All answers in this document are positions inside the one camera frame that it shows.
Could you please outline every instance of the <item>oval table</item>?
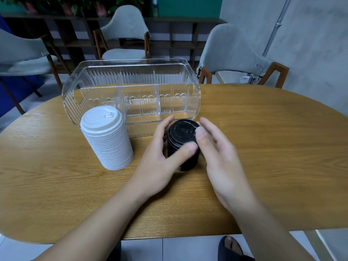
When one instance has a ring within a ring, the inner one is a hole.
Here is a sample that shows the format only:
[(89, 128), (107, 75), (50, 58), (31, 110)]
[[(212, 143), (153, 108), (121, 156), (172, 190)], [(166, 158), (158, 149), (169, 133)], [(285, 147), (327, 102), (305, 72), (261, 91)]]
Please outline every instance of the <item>oval table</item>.
[[(260, 201), (288, 230), (348, 227), (348, 118), (317, 101), (255, 85), (201, 85), (198, 117), (234, 143)], [(61, 97), (0, 134), (0, 233), (54, 243), (129, 179), (151, 137), (131, 139), (132, 163), (102, 167)], [(136, 214), (125, 239), (236, 234), (201, 157)]]

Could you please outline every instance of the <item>plastic storage box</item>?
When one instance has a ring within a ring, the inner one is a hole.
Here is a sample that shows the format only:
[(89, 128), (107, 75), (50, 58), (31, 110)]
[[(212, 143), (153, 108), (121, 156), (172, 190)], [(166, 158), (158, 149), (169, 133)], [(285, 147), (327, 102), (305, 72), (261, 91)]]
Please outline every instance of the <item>plastic storage box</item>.
[(129, 137), (153, 135), (164, 118), (193, 119), (200, 107), (199, 81), (185, 59), (84, 61), (63, 85), (71, 121), (96, 106), (123, 115)]

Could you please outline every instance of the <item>gray upholstered chair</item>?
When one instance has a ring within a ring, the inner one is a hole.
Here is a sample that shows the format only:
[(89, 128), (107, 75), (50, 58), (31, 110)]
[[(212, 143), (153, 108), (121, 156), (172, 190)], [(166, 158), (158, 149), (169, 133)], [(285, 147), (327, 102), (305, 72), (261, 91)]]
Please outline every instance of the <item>gray upholstered chair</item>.
[[(41, 38), (24, 39), (0, 29), (0, 84), (21, 114), (24, 114), (25, 111), (10, 90), (8, 90), (1, 76), (19, 76), (25, 83), (28, 83), (24, 76), (46, 74), (52, 71), (59, 88), (62, 89), (63, 85), (59, 79), (55, 64), (60, 61), (68, 73), (71, 74), (52, 41), (48, 39), (47, 42), (50, 43), (58, 57), (51, 56), (48, 53)], [(39, 97), (42, 96), (34, 87), (33, 89)]]
[[(100, 40), (106, 52), (102, 54)], [(150, 34), (140, 10), (133, 5), (123, 5), (116, 9), (111, 21), (94, 30), (94, 39), (100, 59), (145, 59), (150, 58)], [(144, 49), (110, 49), (107, 41), (114, 39), (144, 40)]]
[(211, 84), (217, 71), (238, 71), (261, 78), (258, 85), (264, 85), (276, 70), (280, 72), (276, 88), (282, 88), (289, 68), (272, 62), (254, 52), (244, 33), (233, 24), (215, 26), (207, 39), (197, 68), (200, 83)]

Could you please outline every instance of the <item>shelving unit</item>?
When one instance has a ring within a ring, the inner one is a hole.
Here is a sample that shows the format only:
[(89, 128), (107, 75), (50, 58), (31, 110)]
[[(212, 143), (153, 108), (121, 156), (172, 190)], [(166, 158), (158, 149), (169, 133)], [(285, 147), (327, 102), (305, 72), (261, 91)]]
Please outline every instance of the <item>shelving unit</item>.
[[(99, 28), (99, 22), (108, 22), (111, 18), (82, 18), (82, 17), (67, 17), (67, 16), (47, 16), (47, 15), (28, 15), (28, 14), (16, 14), (16, 13), (2, 13), (1, 14), (7, 24), (10, 26), (13, 33), (22, 38), (38, 38), (42, 35), (50, 34), (50, 31), (46, 25), (45, 19), (54, 20), (58, 27), (58, 32), (61, 39), (54, 39), (54, 45), (57, 47), (66, 48), (73, 63), (76, 67), (81, 61), (85, 60), (82, 48), (93, 48), (95, 56), (98, 58), (95, 42), (93, 38), (93, 30)], [(89, 39), (78, 39), (76, 37), (75, 30), (72, 26), (72, 20), (78, 20), (84, 22)], [(203, 49), (205, 41), (198, 41), (198, 28), (200, 24), (224, 24), (224, 20), (220, 18), (191, 18), (191, 17), (145, 17), (145, 22), (168, 22), (169, 23), (169, 40), (158, 41), (151, 40), (151, 48), (169, 49), (170, 54), (175, 49), (190, 49), (190, 64), (192, 68), (195, 67), (195, 55), (197, 49)], [(192, 23), (192, 39), (191, 41), (175, 41), (172, 39), (172, 24), (176, 22)], [(133, 48), (144, 49), (144, 42), (139, 40), (109, 40), (107, 41), (109, 48)]]

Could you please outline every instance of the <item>white cup lid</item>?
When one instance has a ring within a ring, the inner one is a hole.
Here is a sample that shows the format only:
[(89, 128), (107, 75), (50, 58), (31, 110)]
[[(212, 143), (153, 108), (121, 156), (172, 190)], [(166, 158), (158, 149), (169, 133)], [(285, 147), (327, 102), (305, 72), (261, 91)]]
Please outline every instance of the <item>white cup lid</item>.
[(81, 130), (95, 134), (122, 124), (122, 114), (113, 106), (105, 105), (89, 109), (81, 118)]

